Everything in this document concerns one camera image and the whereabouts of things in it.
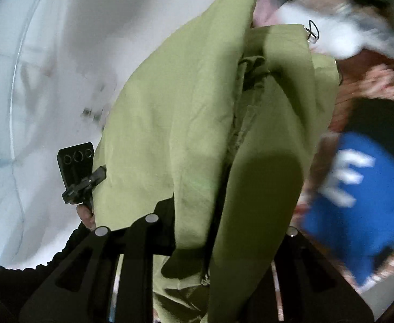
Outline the person's left hand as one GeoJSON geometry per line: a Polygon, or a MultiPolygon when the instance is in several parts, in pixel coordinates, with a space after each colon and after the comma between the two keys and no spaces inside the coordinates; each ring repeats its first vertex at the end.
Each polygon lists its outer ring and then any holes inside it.
{"type": "Polygon", "coordinates": [[[77,206],[77,214],[87,229],[91,231],[95,229],[95,215],[86,205],[79,204],[77,206]]]}

